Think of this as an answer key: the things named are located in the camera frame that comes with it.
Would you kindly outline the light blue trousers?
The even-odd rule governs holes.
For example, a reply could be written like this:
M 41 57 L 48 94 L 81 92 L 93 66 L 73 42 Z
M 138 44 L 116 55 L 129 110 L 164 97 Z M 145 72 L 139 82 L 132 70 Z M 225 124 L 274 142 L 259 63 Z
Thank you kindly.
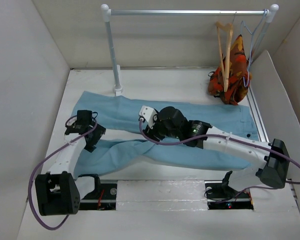
M 97 123 L 107 130 L 138 134 L 140 132 L 139 111 L 142 106 L 149 106 L 158 111 L 172 106 L 180 110 L 188 120 L 203 121 L 222 131 L 254 141 L 259 139 L 250 109 L 242 105 L 147 101 L 128 99 L 124 96 L 104 96 L 85 91 L 73 110 L 97 112 Z M 123 140 L 116 136 L 113 140 L 99 140 L 92 153 L 82 151 L 74 172 L 76 176 L 106 175 L 131 165 L 139 156 L 148 157 L 164 165 L 203 170 L 241 170 L 250 165 L 244 159 L 214 150 L 189 147 L 184 144 L 156 145 L 142 136 L 133 140 Z

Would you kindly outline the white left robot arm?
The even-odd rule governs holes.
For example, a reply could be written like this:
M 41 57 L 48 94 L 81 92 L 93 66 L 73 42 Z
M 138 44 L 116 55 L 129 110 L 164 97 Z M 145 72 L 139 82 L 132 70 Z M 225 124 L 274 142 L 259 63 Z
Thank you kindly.
M 81 154 L 91 154 L 96 149 L 106 129 L 91 113 L 74 116 L 74 122 L 65 127 L 66 147 L 57 153 L 47 173 L 37 175 L 34 181 L 41 216 L 74 215 L 84 197 L 94 199 L 103 192 L 96 173 L 75 175 L 75 167 Z

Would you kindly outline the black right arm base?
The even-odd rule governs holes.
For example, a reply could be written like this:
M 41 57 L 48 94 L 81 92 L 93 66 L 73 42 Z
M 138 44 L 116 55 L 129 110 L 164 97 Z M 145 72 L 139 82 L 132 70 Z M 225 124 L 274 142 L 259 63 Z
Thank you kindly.
M 221 182 L 205 183 L 204 197 L 208 210 L 253 210 L 251 194 L 247 191 L 236 191 Z

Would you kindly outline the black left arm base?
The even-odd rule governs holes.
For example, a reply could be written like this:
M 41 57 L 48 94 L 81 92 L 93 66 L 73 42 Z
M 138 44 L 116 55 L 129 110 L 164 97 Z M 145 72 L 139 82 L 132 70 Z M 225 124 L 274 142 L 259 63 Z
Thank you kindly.
M 87 194 L 81 201 L 80 211 L 114 211 L 117 203 L 117 181 L 101 182 L 99 192 Z

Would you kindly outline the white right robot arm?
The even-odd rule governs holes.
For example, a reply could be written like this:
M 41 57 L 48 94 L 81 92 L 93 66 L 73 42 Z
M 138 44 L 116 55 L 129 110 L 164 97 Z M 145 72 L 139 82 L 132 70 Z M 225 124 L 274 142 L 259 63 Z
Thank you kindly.
M 157 111 L 144 105 L 138 115 L 139 121 L 147 124 L 140 131 L 149 141 L 161 143 L 165 138 L 174 138 L 188 147 L 217 151 L 249 162 L 250 167 L 225 174 L 221 191 L 227 197 L 261 184 L 271 189 L 283 189 L 286 185 L 288 152 L 281 140 L 269 143 L 239 137 L 207 122 L 188 120 L 173 106 Z

